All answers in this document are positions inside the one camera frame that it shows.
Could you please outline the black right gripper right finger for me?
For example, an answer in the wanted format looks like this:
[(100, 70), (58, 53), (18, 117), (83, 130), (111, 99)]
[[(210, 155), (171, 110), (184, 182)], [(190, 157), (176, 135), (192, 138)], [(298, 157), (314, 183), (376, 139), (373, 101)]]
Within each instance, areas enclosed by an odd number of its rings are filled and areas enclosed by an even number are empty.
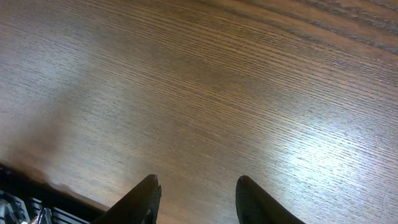
[(240, 224), (304, 224), (247, 175), (238, 179), (235, 195)]

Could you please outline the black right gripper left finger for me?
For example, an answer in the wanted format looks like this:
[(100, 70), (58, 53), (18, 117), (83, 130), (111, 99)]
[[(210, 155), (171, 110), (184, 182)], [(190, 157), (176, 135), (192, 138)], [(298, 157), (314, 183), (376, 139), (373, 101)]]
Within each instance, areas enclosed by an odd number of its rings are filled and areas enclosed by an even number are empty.
[(150, 174), (90, 224), (156, 224), (162, 188)]

